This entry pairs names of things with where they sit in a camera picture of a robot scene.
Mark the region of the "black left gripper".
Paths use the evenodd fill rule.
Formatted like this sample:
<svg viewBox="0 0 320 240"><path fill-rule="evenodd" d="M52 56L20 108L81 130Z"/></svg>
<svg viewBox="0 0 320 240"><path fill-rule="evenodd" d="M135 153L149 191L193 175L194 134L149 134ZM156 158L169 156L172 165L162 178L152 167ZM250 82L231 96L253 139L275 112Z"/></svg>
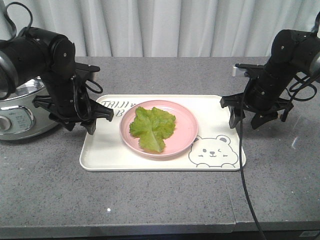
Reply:
<svg viewBox="0 0 320 240"><path fill-rule="evenodd" d="M68 131L80 123L89 135L96 130L96 119L111 122L114 110L90 99L87 90L100 93L100 85L94 80L84 80L76 72L63 78L57 73L48 72L40 76L48 95L36 96L32 101L36 108L49 112L49 119Z"/></svg>

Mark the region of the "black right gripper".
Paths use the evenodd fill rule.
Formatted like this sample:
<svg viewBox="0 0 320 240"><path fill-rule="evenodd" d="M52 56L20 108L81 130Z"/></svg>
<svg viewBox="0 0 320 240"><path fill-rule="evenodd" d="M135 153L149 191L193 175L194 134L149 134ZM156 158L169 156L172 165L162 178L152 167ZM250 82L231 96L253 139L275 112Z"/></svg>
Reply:
<svg viewBox="0 0 320 240"><path fill-rule="evenodd" d="M278 111L289 112L293 108L292 101L283 99L280 95L293 78L293 73L260 72L249 78L243 93L223 96L220 106L229 108L229 127L234 129L246 117L244 109L255 113L250 122L254 130L276 120Z"/></svg>

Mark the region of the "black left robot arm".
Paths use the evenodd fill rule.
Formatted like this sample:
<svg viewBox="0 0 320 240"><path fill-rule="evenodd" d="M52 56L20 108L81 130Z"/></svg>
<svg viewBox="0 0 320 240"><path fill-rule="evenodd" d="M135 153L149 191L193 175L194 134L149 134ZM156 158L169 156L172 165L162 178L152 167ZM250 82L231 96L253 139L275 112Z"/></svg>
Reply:
<svg viewBox="0 0 320 240"><path fill-rule="evenodd" d="M76 123L92 135L96 120L112 121L114 111L90 99L87 82L95 83L98 66L75 61L76 48L65 35L31 27L19 36L0 42L0 99L6 100L17 87L39 77L48 92L32 104L49 113L49 119L72 131Z"/></svg>

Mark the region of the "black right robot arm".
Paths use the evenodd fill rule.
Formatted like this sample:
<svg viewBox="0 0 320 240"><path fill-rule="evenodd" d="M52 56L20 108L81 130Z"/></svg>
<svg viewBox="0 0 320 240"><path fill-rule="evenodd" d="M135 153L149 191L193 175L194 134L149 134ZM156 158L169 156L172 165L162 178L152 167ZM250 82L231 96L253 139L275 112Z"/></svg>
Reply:
<svg viewBox="0 0 320 240"><path fill-rule="evenodd" d="M229 107L230 128L254 113L253 129L275 120L285 122L298 91L311 86L320 76L320 39L315 32L284 29L275 37L271 56L265 65L235 64L237 71L249 77L243 93L223 96L222 108Z"/></svg>

